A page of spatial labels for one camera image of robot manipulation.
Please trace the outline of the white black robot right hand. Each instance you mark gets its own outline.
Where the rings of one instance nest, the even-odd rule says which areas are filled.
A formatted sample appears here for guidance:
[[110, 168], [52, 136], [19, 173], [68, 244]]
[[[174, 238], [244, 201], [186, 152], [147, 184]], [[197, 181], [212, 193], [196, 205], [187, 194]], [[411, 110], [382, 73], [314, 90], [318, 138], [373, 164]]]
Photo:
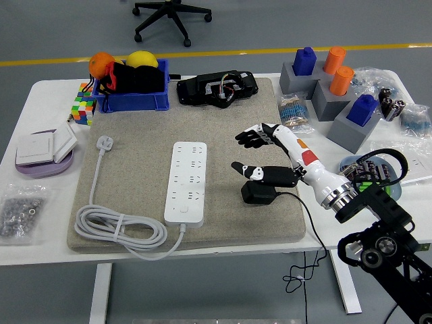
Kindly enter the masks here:
[[326, 170], [324, 164], [301, 139], [281, 124], [261, 123], [236, 136], [238, 144], [245, 148], [259, 148], [275, 144], [290, 158], [291, 167], [249, 166], [233, 162], [232, 167], [245, 178], [262, 185], [292, 188], [298, 181], [311, 186], [316, 201], [325, 209], [339, 211], [355, 196], [348, 178]]

